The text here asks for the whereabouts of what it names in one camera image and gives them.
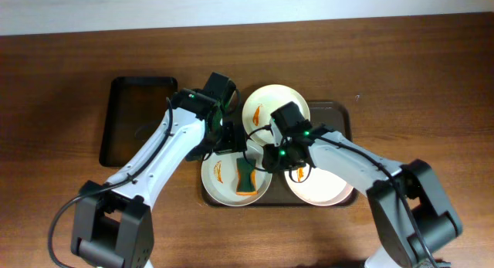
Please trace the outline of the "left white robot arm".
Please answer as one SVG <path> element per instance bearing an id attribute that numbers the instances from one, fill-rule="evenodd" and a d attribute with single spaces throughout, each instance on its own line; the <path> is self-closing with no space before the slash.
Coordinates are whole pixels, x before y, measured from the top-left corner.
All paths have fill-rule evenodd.
<path id="1" fill-rule="evenodd" d="M 223 120 L 237 93 L 219 73 L 201 89 L 174 93 L 160 125 L 131 160 L 104 184 L 88 181 L 80 189 L 72 253 L 95 267 L 151 266 L 152 209 L 178 165 L 245 148 L 233 123 Z"/>

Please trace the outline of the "orange green scrub sponge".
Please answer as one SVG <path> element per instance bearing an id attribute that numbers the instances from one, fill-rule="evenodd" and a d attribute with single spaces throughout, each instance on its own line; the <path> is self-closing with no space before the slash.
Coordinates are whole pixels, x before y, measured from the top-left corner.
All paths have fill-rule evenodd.
<path id="1" fill-rule="evenodd" d="M 256 195 L 255 169 L 244 158 L 236 160 L 238 183 L 236 195 Z"/>

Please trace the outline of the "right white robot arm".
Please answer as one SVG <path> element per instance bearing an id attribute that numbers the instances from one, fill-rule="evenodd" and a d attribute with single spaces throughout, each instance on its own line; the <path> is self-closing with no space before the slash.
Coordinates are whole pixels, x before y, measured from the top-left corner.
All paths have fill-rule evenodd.
<path id="1" fill-rule="evenodd" d="M 432 254 L 462 234 L 462 222 L 428 163 L 373 154 L 331 127 L 314 127 L 293 102 L 271 113 L 269 127 L 274 142 L 264 148 L 264 168 L 319 168 L 367 197 L 381 247 L 364 267 L 450 265 Z"/>

